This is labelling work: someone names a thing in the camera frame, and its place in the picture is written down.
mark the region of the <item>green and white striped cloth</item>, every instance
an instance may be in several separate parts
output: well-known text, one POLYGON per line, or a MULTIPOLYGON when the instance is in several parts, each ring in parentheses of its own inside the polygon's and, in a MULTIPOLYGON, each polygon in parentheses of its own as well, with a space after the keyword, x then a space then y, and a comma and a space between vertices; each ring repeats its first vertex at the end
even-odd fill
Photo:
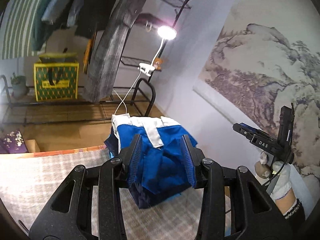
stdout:
POLYGON ((0 26, 0 55, 2 59, 34 56, 43 53, 32 51, 31 39, 42 0, 10 0, 0 26))

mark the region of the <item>hand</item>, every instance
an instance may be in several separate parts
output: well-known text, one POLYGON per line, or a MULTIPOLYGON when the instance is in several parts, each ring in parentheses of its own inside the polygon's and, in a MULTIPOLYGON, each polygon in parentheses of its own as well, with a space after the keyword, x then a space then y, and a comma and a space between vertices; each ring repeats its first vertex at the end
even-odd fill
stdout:
MULTIPOLYGON (((267 166, 268 162, 268 156, 267 154, 263 151, 260 155, 260 160, 255 164, 255 171, 257 173, 256 177, 258 181, 263 184, 271 174, 271 170, 269 166, 267 166)), ((274 172, 278 172, 283 165, 282 161, 277 161, 274 162, 272 165, 272 169, 274 172)), ((279 173, 280 177, 276 183, 275 188, 273 189, 270 197, 276 201, 278 199, 283 198, 287 193, 290 191, 292 188, 291 182, 290 182, 290 165, 286 164, 282 168, 281 172, 279 173)))

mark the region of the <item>black sleeve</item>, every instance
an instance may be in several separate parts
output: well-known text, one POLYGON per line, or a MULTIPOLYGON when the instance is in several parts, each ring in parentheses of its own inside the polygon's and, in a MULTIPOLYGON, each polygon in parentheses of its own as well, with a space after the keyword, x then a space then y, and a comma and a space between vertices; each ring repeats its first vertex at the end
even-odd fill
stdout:
POLYGON ((301 227, 302 223, 306 220, 304 208, 299 199, 297 199, 297 204, 293 207, 293 209, 284 217, 289 222, 292 231, 296 233, 301 227))

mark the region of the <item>green plant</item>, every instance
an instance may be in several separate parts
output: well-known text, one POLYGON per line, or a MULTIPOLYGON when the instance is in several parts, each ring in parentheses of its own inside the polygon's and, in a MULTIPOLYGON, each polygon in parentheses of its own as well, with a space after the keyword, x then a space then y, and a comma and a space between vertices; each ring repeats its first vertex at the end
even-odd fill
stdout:
POLYGON ((21 82, 24 82, 25 76, 16 76, 16 74, 13 72, 11 79, 11 84, 12 85, 18 85, 21 82))

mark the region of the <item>yellow and green bag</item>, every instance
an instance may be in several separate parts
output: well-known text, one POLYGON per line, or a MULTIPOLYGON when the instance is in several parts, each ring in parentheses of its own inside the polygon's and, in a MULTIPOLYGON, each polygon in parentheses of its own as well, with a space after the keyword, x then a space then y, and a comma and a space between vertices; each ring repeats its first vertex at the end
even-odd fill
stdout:
POLYGON ((70 56, 67 53, 50 54, 50 56, 52 58, 43 61, 53 61, 53 63, 34 64, 36 100, 77 99, 79 63, 63 62, 63 58, 70 56))

